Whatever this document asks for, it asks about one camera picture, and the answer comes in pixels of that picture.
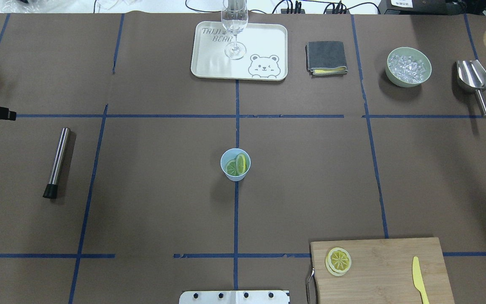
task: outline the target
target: metal scoop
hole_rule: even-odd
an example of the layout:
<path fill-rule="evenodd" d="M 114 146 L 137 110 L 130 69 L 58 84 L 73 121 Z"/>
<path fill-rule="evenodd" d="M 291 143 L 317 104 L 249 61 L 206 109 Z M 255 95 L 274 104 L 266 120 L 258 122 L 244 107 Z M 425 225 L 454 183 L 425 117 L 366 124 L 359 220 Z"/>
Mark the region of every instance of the metal scoop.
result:
<path fill-rule="evenodd" d="M 481 115 L 486 117 L 482 90 L 486 90 L 486 71 L 479 60 L 457 60 L 457 82 L 466 92 L 475 92 Z"/>

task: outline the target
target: brown tabletop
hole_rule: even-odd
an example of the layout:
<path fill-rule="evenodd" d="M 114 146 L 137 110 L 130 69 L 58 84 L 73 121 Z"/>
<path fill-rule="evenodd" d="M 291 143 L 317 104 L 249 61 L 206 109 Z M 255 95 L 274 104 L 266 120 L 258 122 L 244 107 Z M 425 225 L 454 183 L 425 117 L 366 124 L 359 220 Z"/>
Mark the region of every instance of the brown tabletop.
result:
<path fill-rule="evenodd" d="M 486 119 L 454 69 L 486 68 L 486 17 L 251 14 L 289 32 L 278 82 L 192 75 L 195 26 L 218 19 L 0 15 L 0 106 L 19 114 L 0 121 L 0 303 L 283 289 L 300 304 L 311 241 L 430 236 L 455 302 L 486 303 Z M 343 41 L 347 75 L 309 75 L 320 40 Z M 428 56 L 428 81 L 388 81 L 398 46 Z M 219 168 L 235 146 L 252 160 L 238 183 Z"/>

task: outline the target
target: lemon slice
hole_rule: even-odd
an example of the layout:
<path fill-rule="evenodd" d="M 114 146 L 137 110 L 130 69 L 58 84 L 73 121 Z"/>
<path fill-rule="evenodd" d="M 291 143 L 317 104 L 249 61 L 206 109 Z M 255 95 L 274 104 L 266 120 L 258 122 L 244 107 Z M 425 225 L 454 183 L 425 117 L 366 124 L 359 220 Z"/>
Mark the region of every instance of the lemon slice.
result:
<path fill-rule="evenodd" d="M 350 269 L 350 254 L 340 247 L 332 248 L 326 256 L 327 270 L 337 277 L 344 275 Z"/>
<path fill-rule="evenodd" d="M 232 176 L 239 176 L 239 173 L 235 168 L 235 160 L 228 161 L 226 164 L 226 173 Z"/>
<path fill-rule="evenodd" d="M 247 170 L 247 160 L 245 159 L 245 154 L 240 153 L 235 157 L 235 169 L 237 170 L 237 175 L 242 175 Z"/>

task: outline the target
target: yellow knife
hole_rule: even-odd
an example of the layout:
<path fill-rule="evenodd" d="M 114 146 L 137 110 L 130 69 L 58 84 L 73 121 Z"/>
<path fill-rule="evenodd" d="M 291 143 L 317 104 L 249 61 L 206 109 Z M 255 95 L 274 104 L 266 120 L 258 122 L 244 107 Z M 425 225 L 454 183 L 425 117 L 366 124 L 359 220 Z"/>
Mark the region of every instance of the yellow knife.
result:
<path fill-rule="evenodd" d="M 425 291 L 425 285 L 423 284 L 423 277 L 421 277 L 419 258 L 417 256 L 414 256 L 412 262 L 412 277 L 413 277 L 413 285 L 421 293 L 421 299 L 423 300 L 423 304 L 429 304 L 429 299 L 427 298 L 427 292 Z"/>

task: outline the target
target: bear drawing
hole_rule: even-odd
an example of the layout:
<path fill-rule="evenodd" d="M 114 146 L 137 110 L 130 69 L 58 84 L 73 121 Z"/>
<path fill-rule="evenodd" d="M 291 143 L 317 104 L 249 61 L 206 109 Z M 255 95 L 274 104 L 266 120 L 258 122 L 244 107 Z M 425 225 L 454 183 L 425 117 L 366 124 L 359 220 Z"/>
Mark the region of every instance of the bear drawing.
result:
<path fill-rule="evenodd" d="M 248 72 L 253 78 L 276 78 L 280 74 L 278 56 L 260 57 L 256 54 L 252 55 Z"/>

